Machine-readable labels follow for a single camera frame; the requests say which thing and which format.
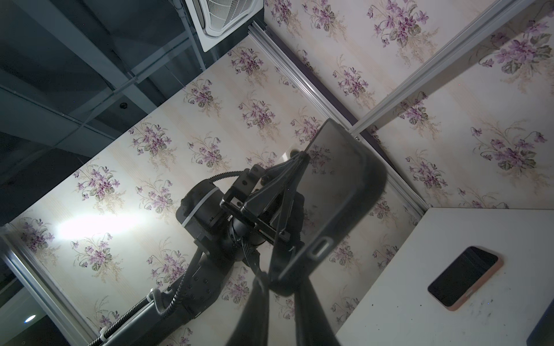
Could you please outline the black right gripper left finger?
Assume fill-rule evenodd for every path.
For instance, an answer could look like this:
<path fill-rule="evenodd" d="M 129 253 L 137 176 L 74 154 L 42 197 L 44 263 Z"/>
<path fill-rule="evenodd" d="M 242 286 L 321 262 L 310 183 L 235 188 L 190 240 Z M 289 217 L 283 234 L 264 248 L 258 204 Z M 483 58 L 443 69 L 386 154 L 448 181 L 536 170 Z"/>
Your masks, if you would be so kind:
<path fill-rule="evenodd" d="M 226 345 L 265 346 L 268 344 L 270 301 L 268 283 L 267 274 L 258 272 L 253 281 L 248 302 Z"/>

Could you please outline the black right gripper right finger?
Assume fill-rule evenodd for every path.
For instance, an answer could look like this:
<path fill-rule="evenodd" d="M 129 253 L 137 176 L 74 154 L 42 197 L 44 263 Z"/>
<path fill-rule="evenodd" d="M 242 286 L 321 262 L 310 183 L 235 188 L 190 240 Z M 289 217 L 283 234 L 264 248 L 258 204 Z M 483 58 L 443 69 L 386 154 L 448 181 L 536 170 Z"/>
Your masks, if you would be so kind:
<path fill-rule="evenodd" d="M 294 304 L 297 345 L 340 345 L 309 279 L 295 291 Z"/>

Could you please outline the black pad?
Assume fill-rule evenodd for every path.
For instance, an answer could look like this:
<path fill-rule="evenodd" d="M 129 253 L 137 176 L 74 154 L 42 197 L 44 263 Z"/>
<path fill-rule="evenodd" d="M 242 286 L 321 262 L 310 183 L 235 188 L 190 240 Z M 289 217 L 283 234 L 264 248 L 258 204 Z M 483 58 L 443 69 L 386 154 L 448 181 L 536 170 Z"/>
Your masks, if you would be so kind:
<path fill-rule="evenodd" d="M 331 119 L 297 158 L 269 268 L 270 289 L 281 296 L 307 280 L 377 204 L 388 181 L 377 155 Z"/>

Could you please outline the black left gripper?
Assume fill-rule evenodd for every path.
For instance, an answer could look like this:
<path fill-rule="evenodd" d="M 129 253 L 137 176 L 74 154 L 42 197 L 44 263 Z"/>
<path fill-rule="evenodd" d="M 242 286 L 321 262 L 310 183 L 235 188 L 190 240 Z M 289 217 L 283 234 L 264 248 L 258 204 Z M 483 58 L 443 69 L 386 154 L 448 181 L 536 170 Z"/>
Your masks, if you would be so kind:
<path fill-rule="evenodd" d="M 235 178 L 221 206 L 232 216 L 229 233 L 242 247 L 268 242 L 279 249 L 303 248 L 303 194 L 297 190 L 309 161 L 300 151 L 267 170 L 256 164 L 220 174 L 221 179 Z"/>

